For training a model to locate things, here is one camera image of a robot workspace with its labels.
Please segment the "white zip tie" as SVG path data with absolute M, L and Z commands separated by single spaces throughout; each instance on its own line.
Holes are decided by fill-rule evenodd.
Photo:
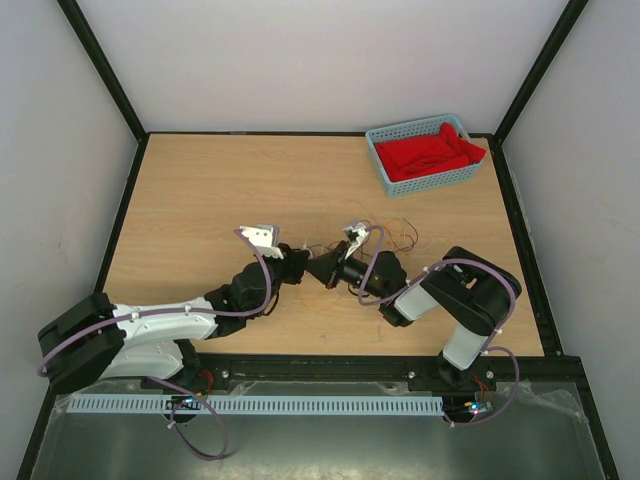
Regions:
M 305 250 L 305 251 L 307 251 L 309 253 L 309 258 L 313 258 L 313 256 L 314 256 L 313 255 L 313 251 L 311 250 L 311 247 L 306 242 L 303 243 L 301 249 Z

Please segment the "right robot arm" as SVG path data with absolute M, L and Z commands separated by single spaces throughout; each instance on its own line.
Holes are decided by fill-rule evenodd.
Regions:
M 439 308 L 446 311 L 457 325 L 438 354 L 437 376 L 450 389 L 471 382 L 473 364 L 522 293 L 514 275 L 460 246 L 414 280 L 395 253 L 381 251 L 367 264 L 349 256 L 344 242 L 309 260 L 306 271 L 328 289 L 345 282 L 364 302 L 376 300 L 378 311 L 394 327 L 408 327 Z

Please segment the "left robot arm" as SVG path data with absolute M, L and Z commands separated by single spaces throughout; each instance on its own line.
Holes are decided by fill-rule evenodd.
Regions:
M 114 304 L 93 293 L 37 335 L 43 359 L 37 374 L 57 394 L 98 380 L 156 377 L 177 387 L 194 384 L 200 364 L 195 340 L 230 336 L 272 313 L 282 285 L 297 285 L 310 253 L 278 245 L 232 280 L 191 300 L 165 305 Z

